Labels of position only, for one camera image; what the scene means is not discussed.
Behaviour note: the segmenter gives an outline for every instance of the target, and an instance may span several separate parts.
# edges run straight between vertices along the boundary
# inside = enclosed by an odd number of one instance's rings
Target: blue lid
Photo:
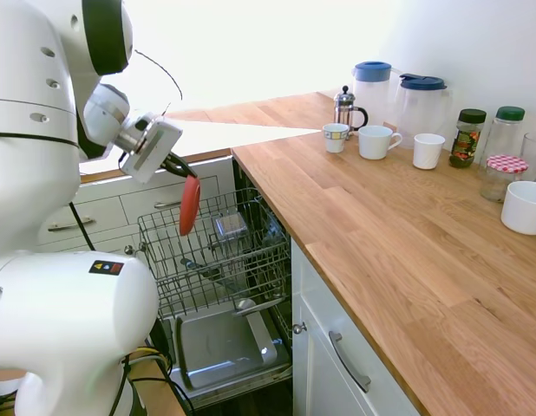
[[[368,61],[355,65],[353,75],[357,81],[381,82],[389,79],[391,65],[386,62]]]
[[[435,76],[422,76],[413,74],[403,74],[401,86],[406,89],[418,89],[420,91],[434,91],[436,89],[445,89],[448,86],[442,78]]]

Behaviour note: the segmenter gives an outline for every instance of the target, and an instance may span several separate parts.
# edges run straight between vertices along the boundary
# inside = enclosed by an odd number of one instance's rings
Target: dishwasher
[[[200,201],[192,232],[180,208],[139,218],[156,279],[170,378],[195,408],[291,377],[290,238],[253,187]]]

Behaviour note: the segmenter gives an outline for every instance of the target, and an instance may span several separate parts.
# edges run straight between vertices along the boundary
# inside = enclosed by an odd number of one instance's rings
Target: white plastic jug
[[[412,74],[401,75],[395,108],[401,147],[412,149],[419,133],[438,133],[451,108],[451,94],[442,78]]]
[[[369,114],[371,126],[381,126],[386,121],[389,109],[389,76],[396,72],[386,62],[368,61],[355,65],[352,74],[353,94],[355,106],[362,107]],[[360,114],[353,115],[353,125],[359,126],[363,122]]]

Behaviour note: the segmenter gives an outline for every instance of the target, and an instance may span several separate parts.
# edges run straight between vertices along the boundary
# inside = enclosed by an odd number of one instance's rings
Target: red checkered lid
[[[495,154],[487,158],[487,165],[496,171],[519,173],[528,169],[528,164],[521,158],[510,154]]]

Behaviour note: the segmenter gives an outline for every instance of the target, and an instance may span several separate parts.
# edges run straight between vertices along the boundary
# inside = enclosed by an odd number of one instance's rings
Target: white cup
[[[536,236],[536,182],[509,184],[501,222],[513,231]]]
[[[322,127],[326,139],[326,150],[330,153],[340,153],[345,147],[349,135],[349,126],[341,123],[330,123]]]
[[[399,140],[389,145],[392,137]],[[358,152],[365,159],[379,160],[386,157],[388,150],[401,143],[402,136],[384,126],[364,126],[358,129]]]
[[[438,165],[443,143],[445,139],[438,134],[417,134],[413,165],[419,169],[434,169]]]

